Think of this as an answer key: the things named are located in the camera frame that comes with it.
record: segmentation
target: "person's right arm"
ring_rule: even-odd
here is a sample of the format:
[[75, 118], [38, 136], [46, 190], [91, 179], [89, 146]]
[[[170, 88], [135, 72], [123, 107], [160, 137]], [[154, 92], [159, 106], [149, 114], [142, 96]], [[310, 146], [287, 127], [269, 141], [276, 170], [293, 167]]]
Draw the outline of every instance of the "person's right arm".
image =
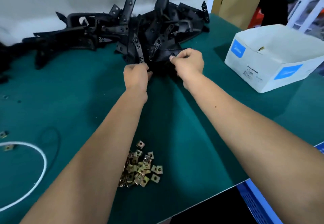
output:
[[284, 223], [323, 223], [324, 155], [205, 77], [199, 51], [187, 49], [170, 60], [279, 218]]

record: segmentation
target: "green tabletop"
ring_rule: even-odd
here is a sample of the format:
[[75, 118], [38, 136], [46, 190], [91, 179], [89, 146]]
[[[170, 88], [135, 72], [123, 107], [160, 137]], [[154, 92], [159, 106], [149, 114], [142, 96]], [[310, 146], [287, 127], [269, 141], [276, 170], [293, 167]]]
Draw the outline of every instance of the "green tabletop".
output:
[[[259, 94], [224, 63], [238, 28], [212, 15], [210, 33], [183, 44], [203, 53], [204, 74], [234, 98], [312, 145], [324, 140], [324, 77], [307, 79]], [[71, 50], [42, 70], [34, 53], [12, 64], [11, 80], [0, 85], [0, 131], [5, 141], [27, 141], [48, 157], [43, 181], [23, 202], [0, 212], [0, 223], [18, 223], [95, 131], [125, 90], [124, 61], [113, 44], [97, 52]], [[180, 80], [154, 76], [132, 144], [142, 140], [163, 165], [159, 184], [118, 188], [109, 223], [154, 224], [248, 178]], [[31, 148], [0, 152], [0, 206], [25, 194], [43, 162]]]

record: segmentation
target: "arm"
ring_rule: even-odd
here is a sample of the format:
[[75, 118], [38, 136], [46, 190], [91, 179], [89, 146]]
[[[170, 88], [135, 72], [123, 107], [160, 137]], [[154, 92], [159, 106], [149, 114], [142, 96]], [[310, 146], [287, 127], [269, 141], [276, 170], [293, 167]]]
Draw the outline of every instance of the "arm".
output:
[[22, 224], [106, 224], [138, 120], [147, 101], [146, 64], [124, 70], [126, 91]]
[[324, 156], [206, 78], [200, 52], [184, 50], [171, 62], [184, 87], [282, 221], [322, 223]]

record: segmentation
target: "person's left arm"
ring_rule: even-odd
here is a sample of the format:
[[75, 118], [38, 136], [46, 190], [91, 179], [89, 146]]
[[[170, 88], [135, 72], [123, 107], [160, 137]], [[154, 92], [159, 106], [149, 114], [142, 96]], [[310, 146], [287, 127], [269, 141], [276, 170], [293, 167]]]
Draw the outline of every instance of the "person's left arm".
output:
[[147, 70], [145, 63], [125, 67], [126, 91], [21, 224], [107, 223], [141, 111], [147, 101], [147, 82], [152, 75]]

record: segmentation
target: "blue crate slot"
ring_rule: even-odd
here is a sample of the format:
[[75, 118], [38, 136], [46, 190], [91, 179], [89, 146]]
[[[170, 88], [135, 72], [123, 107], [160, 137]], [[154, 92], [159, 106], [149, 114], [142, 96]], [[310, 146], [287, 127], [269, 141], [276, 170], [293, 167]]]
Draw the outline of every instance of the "blue crate slot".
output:
[[[315, 147], [324, 154], [324, 142]], [[236, 187], [258, 224], [283, 224], [251, 179]]]

